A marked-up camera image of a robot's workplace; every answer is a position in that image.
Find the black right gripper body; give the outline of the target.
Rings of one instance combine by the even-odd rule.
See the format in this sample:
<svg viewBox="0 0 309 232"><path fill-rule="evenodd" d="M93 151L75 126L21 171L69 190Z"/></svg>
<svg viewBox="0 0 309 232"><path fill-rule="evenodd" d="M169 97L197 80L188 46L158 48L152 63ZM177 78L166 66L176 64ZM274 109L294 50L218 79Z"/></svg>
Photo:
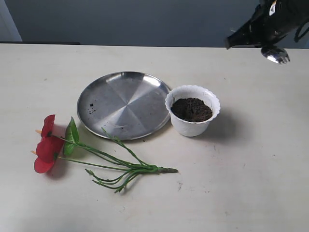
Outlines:
<svg viewBox="0 0 309 232"><path fill-rule="evenodd" d="M295 30L294 42L299 42L309 29L308 0L261 0L251 17L252 31L261 45L276 44Z"/></svg>

